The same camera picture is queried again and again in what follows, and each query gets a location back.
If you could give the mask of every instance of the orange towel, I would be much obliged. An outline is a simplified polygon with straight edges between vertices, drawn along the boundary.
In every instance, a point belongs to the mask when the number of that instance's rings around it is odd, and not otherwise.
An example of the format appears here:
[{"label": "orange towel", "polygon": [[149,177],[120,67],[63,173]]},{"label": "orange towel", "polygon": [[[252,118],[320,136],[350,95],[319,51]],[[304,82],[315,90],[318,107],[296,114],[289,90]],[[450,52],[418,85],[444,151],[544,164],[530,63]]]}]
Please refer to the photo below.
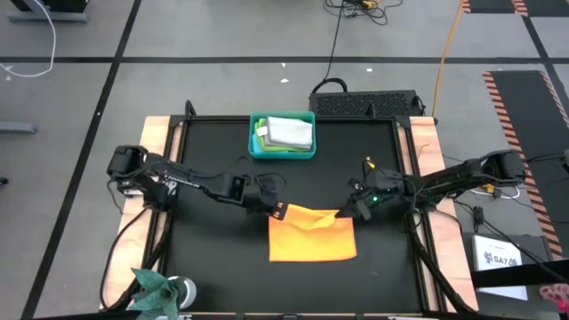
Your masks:
[{"label": "orange towel", "polygon": [[336,219],[336,212],[279,204],[276,219],[268,220],[268,259],[308,262],[356,257],[352,219]]}]

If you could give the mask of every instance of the teal plastic bin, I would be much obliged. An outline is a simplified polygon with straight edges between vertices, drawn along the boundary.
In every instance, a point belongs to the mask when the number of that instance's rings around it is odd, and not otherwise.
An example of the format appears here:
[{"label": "teal plastic bin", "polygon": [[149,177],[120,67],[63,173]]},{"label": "teal plastic bin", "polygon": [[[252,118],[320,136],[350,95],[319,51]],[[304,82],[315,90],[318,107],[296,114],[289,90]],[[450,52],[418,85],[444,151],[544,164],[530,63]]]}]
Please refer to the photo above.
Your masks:
[{"label": "teal plastic bin", "polygon": [[[252,147],[252,136],[255,131],[255,123],[261,118],[277,116],[282,118],[300,119],[312,124],[312,147],[306,152],[278,151],[278,152],[255,152]],[[255,159],[287,159],[287,160],[308,160],[317,152],[317,126],[314,112],[257,112],[251,114],[249,120],[249,153]]]}]

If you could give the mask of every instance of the wooden frame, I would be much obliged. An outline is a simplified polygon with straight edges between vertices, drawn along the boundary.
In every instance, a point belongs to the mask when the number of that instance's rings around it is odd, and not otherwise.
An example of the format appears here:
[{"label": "wooden frame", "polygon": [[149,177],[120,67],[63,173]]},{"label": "wooden frame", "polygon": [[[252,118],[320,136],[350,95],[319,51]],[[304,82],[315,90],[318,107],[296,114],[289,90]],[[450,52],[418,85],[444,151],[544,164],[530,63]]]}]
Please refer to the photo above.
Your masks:
[{"label": "wooden frame", "polygon": [[[411,133],[415,145],[415,153],[418,157],[421,175],[430,174],[445,168],[443,155],[437,137],[437,129],[431,117],[411,117]],[[169,116],[149,116],[146,118],[140,144],[150,152],[164,153]],[[405,130],[399,128],[399,140],[404,156],[404,167],[407,173],[412,173],[411,155],[405,137]],[[180,144],[181,128],[174,131],[172,141],[171,160],[177,158]],[[142,209],[140,196],[127,199],[124,204],[124,215],[121,219],[119,230],[122,229]],[[437,209],[452,215],[456,215],[453,202],[445,199],[437,206]],[[125,231],[118,241],[115,252],[110,261],[103,297],[108,305],[113,304],[134,279],[131,268],[139,268],[147,240],[150,225],[150,212],[144,215]],[[435,251],[437,252],[438,266],[462,299],[473,309],[478,310],[474,286],[470,279],[469,265],[462,244],[462,235],[459,225],[455,220],[443,214],[429,215]],[[164,225],[164,216],[160,217],[156,231],[156,240],[159,239]],[[419,232],[421,241],[424,235]],[[423,265],[423,274],[427,288],[427,298],[430,310],[437,310],[437,296],[433,278]],[[454,311],[453,306],[445,300],[449,311]]]}]

